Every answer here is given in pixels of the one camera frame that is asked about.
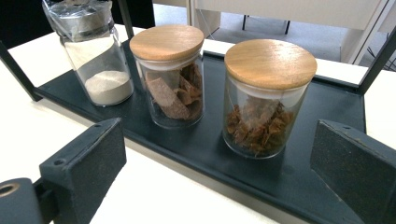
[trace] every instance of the brown flakes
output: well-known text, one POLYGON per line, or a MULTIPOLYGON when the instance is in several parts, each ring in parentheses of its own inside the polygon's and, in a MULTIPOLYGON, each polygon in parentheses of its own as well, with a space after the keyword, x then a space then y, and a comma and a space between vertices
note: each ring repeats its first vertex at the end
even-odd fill
POLYGON ((192 63, 180 70, 146 73, 153 102, 171 119, 197 119, 203 111, 202 75, 192 63))
POLYGON ((242 109, 233 106, 226 118, 233 141, 255 155, 277 150, 284 144, 285 131, 294 117, 278 100, 249 97, 242 109))

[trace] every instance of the jar with metal lid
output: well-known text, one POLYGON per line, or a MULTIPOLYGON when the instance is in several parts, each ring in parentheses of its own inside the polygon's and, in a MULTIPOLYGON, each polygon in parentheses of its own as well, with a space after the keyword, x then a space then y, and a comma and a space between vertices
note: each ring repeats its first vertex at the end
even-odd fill
POLYGON ((135 35, 130 42, 148 110, 159 126, 191 126, 204 113, 204 34, 188 25, 163 25, 135 35))
POLYGON ((224 62, 225 142, 246 158, 274 157, 288 141, 316 59, 288 42, 255 39, 231 47, 224 62))
POLYGON ((134 91, 111 6, 111 1, 43 0, 82 89, 100 106, 121 103, 134 91))

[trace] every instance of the wooden lid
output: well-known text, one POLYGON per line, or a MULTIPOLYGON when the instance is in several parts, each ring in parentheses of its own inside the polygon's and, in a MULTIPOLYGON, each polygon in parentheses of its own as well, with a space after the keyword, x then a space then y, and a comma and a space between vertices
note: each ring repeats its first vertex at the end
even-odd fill
POLYGON ((189 25, 164 25, 135 35, 129 46, 144 60, 171 61, 187 57, 204 44, 201 30, 189 25))
POLYGON ((301 87, 318 67, 315 57, 305 49, 272 39, 238 43, 227 51, 224 62, 236 80, 270 90, 301 87))

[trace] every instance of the black tray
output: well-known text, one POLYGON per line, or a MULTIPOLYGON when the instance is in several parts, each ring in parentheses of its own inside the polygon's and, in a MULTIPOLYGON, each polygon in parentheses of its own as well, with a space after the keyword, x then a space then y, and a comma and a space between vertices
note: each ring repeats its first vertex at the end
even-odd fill
POLYGON ((35 90, 93 122, 122 118, 127 138, 235 189, 308 221, 362 223, 311 170, 310 155, 318 119, 365 132, 363 96, 312 81, 285 150, 254 161, 233 153, 221 137, 225 67, 221 57, 204 56, 205 114, 195 125, 165 130, 151 121, 134 58, 123 45, 134 80, 134 94, 120 105, 92 105, 69 71, 35 90))

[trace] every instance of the flour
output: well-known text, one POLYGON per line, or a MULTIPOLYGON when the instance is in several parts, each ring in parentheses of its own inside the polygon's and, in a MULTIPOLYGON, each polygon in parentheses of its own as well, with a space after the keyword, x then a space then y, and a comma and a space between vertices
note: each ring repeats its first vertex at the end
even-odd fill
POLYGON ((134 91, 125 72, 103 71, 85 82, 91 100, 97 105, 114 105, 128 98, 134 91))

